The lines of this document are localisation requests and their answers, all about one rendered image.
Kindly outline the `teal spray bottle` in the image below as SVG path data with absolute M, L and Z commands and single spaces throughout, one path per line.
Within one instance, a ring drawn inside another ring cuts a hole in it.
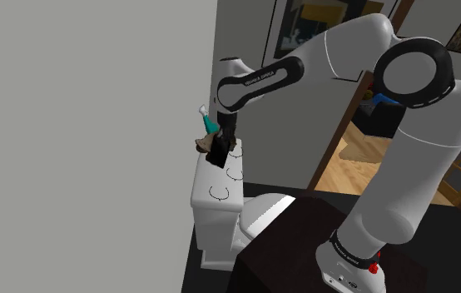
M 204 104 L 202 104 L 199 107 L 198 112 L 202 115 L 202 120 L 204 122 L 206 133 L 207 134 L 217 133 L 219 131 L 219 126 L 209 118 L 209 112 L 206 110 L 206 107 Z

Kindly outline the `brown lumpy object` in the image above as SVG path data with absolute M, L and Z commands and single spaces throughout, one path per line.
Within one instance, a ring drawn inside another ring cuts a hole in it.
M 215 133 L 205 135 L 203 138 L 195 139 L 196 150 L 199 153 L 210 153 Z

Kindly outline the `white toilet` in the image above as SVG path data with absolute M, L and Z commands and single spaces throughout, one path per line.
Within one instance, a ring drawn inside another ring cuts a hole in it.
M 203 269 L 232 271 L 238 254 L 295 200 L 281 193 L 246 197 L 243 157 L 241 142 L 222 168 L 199 155 L 191 208 Z

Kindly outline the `dark robot stand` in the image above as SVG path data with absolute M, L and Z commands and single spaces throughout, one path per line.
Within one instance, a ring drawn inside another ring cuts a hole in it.
M 345 218 L 320 198 L 296 199 L 239 253 L 226 293 L 339 293 L 315 250 Z

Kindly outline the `tan rug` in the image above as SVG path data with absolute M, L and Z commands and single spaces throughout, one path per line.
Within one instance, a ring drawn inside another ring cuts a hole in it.
M 346 147 L 340 151 L 339 158 L 372 164 L 381 163 L 391 142 L 391 139 L 385 137 L 364 136 L 359 140 L 350 138 L 346 141 Z

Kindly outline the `dark sofa with cushions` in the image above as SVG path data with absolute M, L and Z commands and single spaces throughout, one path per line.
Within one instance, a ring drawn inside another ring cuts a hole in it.
M 405 111 L 405 106 L 375 92 L 370 83 L 351 121 L 366 136 L 393 138 Z

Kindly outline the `brown wooden door frame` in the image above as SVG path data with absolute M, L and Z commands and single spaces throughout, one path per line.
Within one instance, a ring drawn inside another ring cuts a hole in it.
M 339 152 L 349 144 L 344 140 L 354 138 L 359 140 L 360 130 L 350 126 L 350 121 L 358 108 L 362 97 L 374 81 L 374 74 L 369 70 L 360 73 L 355 82 L 355 92 L 349 101 L 340 123 L 325 150 L 322 159 L 315 170 L 315 174 L 305 189 L 305 193 L 312 191 L 331 191 L 358 195 L 367 187 L 367 180 L 375 173 L 373 163 L 357 162 L 339 159 Z

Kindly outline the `large framed wall picture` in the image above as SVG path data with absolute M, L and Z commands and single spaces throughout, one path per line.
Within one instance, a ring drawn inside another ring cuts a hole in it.
M 355 81 L 397 42 L 383 13 L 364 14 L 368 0 L 286 0 L 272 61 L 262 85 Z

